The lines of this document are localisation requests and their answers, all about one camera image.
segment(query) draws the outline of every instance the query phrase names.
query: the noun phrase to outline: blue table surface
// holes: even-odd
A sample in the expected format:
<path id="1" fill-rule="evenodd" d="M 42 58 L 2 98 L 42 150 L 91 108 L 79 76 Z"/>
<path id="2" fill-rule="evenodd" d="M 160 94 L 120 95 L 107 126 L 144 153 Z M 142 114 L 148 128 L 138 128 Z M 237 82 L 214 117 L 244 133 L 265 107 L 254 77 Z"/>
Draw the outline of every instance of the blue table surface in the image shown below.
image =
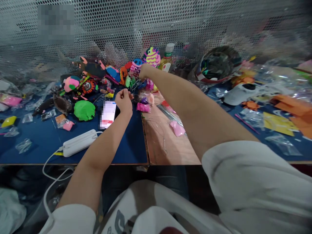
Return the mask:
<path id="1" fill-rule="evenodd" d="M 207 95 L 212 99 L 213 99 L 213 97 L 215 97 L 216 88 L 224 89 L 224 85 L 218 85 L 218 86 L 212 87 L 209 90 Z M 260 135 L 259 135 L 259 134 L 255 133 L 251 128 L 246 126 L 241 120 L 239 120 L 237 117 L 234 116 L 235 114 L 240 113 L 243 110 L 242 105 L 230 106 L 230 105 L 226 105 L 226 104 L 221 104 L 221 107 L 223 107 L 224 110 L 226 110 L 234 119 L 236 119 L 239 123 L 241 123 L 249 132 L 251 132 L 255 137 L 257 137 L 263 144 L 266 144 L 268 147 L 270 147 L 277 155 L 282 157 L 284 160 L 286 160 L 288 162 L 294 162 L 294 163 L 300 163 L 300 161 L 302 161 L 302 162 L 309 161 L 312 163 L 312 154 L 311 154 L 311 152 L 312 152 L 312 141 L 304 139 L 302 137 L 303 135 L 301 132 L 294 132 L 294 137 L 280 133 L 284 137 L 286 137 L 297 148 L 297 150 L 302 154 L 302 156 L 288 156 L 288 155 L 283 154 L 282 151 L 278 148 L 278 146 L 276 146 L 275 144 L 273 144 L 273 143 L 271 143 L 265 139 L 266 137 L 269 137 L 269 136 L 271 136 L 277 132 L 275 132 L 275 131 L 271 132 L 271 130 L 267 129 L 267 128 L 265 128 L 264 131 L 262 131 L 260 128 L 255 128 L 260 133 Z M 274 110 L 279 110 L 279 109 L 275 108 L 274 106 L 271 106 L 271 105 L 265 105 L 264 107 L 260 107 L 258 109 L 259 112 L 267 112 L 270 114 L 273 114 Z M 281 112 L 281 114 L 285 118 L 291 117 L 291 115 L 289 115 L 289 116 L 284 115 L 283 112 Z"/>
<path id="2" fill-rule="evenodd" d="M 69 114 L 67 118 L 75 123 L 70 132 L 57 128 L 55 117 L 41 121 L 41 116 L 37 115 L 34 116 L 33 122 L 22 123 L 24 115 L 28 113 L 32 112 L 25 109 L 13 112 L 11 110 L 0 112 L 0 119 L 15 115 L 17 117 L 15 126 L 19 129 L 19 135 L 15 137 L 0 136 L 0 164 L 44 164 L 48 157 L 63 145 L 63 142 L 91 129 L 102 131 L 98 129 L 98 112 L 88 122 L 79 122 L 73 113 Z M 6 129 L 1 129 L 0 131 L 1 133 L 7 132 Z M 25 138 L 29 138 L 32 141 L 31 148 L 19 154 L 15 149 L 15 145 L 22 142 Z M 103 147 L 101 150 L 103 151 L 103 157 L 105 157 L 105 148 Z M 68 158 L 54 156 L 48 164 L 78 164 L 85 152 L 86 150 L 83 150 Z M 136 111 L 135 107 L 133 107 L 132 118 L 112 164 L 148 164 L 141 113 Z"/>
<path id="3" fill-rule="evenodd" d="M 213 87 L 209 90 L 208 94 L 211 96 L 215 95 L 215 89 Z M 232 107 L 222 104 L 221 106 L 226 106 L 227 112 L 233 116 L 238 122 L 240 122 L 248 131 L 254 134 L 262 143 L 268 145 L 276 154 L 289 162 L 300 161 L 311 161 L 312 162 L 312 141 L 302 138 L 302 133 L 295 132 L 293 136 L 284 135 L 302 154 L 302 156 L 287 156 L 284 155 L 280 149 L 265 140 L 266 137 L 271 136 L 275 132 L 271 132 L 269 129 L 261 131 L 257 129 L 260 135 L 256 134 L 253 130 L 247 127 L 244 123 L 238 120 L 234 115 L 243 110 L 241 105 Z M 258 111 L 265 111 L 268 113 L 273 113 L 273 110 L 277 110 L 271 105 L 266 105 L 261 107 Z M 6 112 L 0 112 L 0 119 L 5 119 L 6 117 L 15 115 L 17 120 L 15 126 L 18 127 L 20 134 L 15 137 L 3 137 L 0 136 L 0 164 L 44 164 L 47 158 L 55 152 L 63 142 L 72 139 L 86 131 L 91 129 L 98 130 L 99 115 L 89 122 L 78 122 L 78 119 L 74 114 L 69 114 L 68 119 L 73 121 L 75 125 L 72 127 L 70 132 L 64 129 L 58 129 L 55 122 L 55 118 L 48 119 L 46 121 L 41 121 L 40 116 L 35 116 L 34 121 L 31 123 L 22 123 L 23 116 L 28 112 L 24 109 Z M 15 149 L 15 145 L 23 141 L 25 138 L 29 138 L 32 141 L 31 148 L 25 153 L 19 154 Z M 48 164 L 77 164 L 86 150 L 83 150 L 69 158 L 64 158 L 60 156 L 54 156 Z M 103 156 L 105 156 L 105 149 L 102 149 Z M 113 159 L 113 164 L 147 164 L 147 154 L 143 133 L 143 126 L 141 120 L 141 113 L 135 110 L 133 107 L 133 115 L 130 123 L 125 131 L 125 134 L 121 140 L 119 148 Z"/>

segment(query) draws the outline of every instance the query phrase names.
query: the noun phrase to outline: table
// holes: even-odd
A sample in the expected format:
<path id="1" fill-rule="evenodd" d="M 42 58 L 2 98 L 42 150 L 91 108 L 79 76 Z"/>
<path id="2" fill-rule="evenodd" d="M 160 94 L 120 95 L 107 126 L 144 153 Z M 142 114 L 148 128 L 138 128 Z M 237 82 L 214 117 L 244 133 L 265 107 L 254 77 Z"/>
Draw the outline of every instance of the table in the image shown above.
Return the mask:
<path id="1" fill-rule="evenodd" d="M 0 119 L 5 119 L 12 115 L 17 116 L 15 126 L 18 127 L 20 132 L 15 137 L 0 136 L 0 164 L 44 164 L 48 157 L 63 145 L 63 142 L 91 129 L 98 131 L 99 112 L 100 108 L 95 117 L 88 122 L 79 122 L 73 113 L 69 114 L 68 119 L 75 123 L 70 132 L 64 129 L 58 129 L 54 117 L 43 122 L 40 115 L 37 115 L 33 118 L 33 122 L 22 123 L 23 116 L 32 112 L 25 109 L 15 110 L 14 112 L 11 110 L 0 112 Z M 32 141 L 32 146 L 25 153 L 19 154 L 15 149 L 15 145 L 22 142 L 25 138 L 29 138 Z M 103 156 L 105 156 L 105 149 L 103 148 L 101 150 L 103 151 Z M 85 151 L 83 150 L 68 158 L 54 156 L 48 164 L 76 165 L 81 160 Z M 148 164 L 141 113 L 136 111 L 134 106 L 132 118 L 123 135 L 112 164 Z"/>
<path id="2" fill-rule="evenodd" d="M 209 95 L 209 97 L 214 96 L 215 89 L 217 87 L 222 86 L 216 86 L 211 88 L 207 95 Z M 288 161 L 290 164 L 312 164 L 312 141 L 302 138 L 301 133 L 295 132 L 294 137 L 284 134 L 283 135 L 299 150 L 302 156 L 284 155 L 276 145 L 265 140 L 265 138 L 271 136 L 273 132 L 270 132 L 269 129 L 265 129 L 265 131 L 257 129 L 260 133 L 260 135 L 258 135 L 234 116 L 236 113 L 240 113 L 243 110 L 243 107 L 241 105 L 233 107 L 226 104 L 221 104 L 221 106 L 226 109 L 227 112 L 231 116 L 233 116 L 234 119 L 240 122 L 248 131 L 254 134 L 254 136 L 256 136 L 262 143 L 268 145 L 276 154 L 278 154 L 284 160 Z M 259 110 L 272 114 L 272 111 L 277 109 L 273 106 L 266 105 L 264 107 L 261 107 Z M 176 137 L 169 127 L 170 121 L 156 106 L 151 108 L 151 113 L 144 113 L 143 116 L 145 118 L 143 122 L 146 132 L 150 164 L 200 164 L 200 161 L 198 160 L 188 138 L 186 136 Z"/>

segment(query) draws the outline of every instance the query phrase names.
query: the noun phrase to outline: plastic bottle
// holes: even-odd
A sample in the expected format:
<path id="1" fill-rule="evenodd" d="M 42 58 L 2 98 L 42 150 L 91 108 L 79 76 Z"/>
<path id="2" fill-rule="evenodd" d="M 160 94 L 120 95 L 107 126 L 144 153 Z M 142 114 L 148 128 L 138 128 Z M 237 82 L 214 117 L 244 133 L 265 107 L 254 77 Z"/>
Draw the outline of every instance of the plastic bottle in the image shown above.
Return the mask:
<path id="1" fill-rule="evenodd" d="M 172 64 L 172 52 L 175 47 L 174 43 L 168 43 L 165 50 L 165 55 L 160 61 L 159 69 L 165 72 L 169 72 L 170 66 Z"/>

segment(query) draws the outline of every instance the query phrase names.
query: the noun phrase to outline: person's left hand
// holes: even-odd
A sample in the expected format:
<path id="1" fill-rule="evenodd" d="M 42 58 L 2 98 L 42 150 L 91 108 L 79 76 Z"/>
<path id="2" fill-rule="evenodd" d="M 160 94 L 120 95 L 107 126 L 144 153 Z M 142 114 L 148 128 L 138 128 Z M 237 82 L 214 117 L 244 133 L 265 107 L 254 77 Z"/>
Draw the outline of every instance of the person's left hand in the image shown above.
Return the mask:
<path id="1" fill-rule="evenodd" d="M 132 113 L 132 103 L 133 94 L 131 94 L 127 89 L 120 90 L 115 97 L 115 102 L 122 113 Z"/>

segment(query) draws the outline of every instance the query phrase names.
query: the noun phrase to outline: bottle cap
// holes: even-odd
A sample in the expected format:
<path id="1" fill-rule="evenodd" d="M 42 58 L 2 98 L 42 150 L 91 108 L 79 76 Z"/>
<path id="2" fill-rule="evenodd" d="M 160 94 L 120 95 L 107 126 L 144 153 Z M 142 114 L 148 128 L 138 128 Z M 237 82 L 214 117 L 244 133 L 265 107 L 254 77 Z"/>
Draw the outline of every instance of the bottle cap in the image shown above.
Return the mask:
<path id="1" fill-rule="evenodd" d="M 175 47 L 175 44 L 174 43 L 168 43 L 167 46 L 166 46 L 166 52 L 167 53 L 172 53 L 173 52 L 173 49 Z"/>

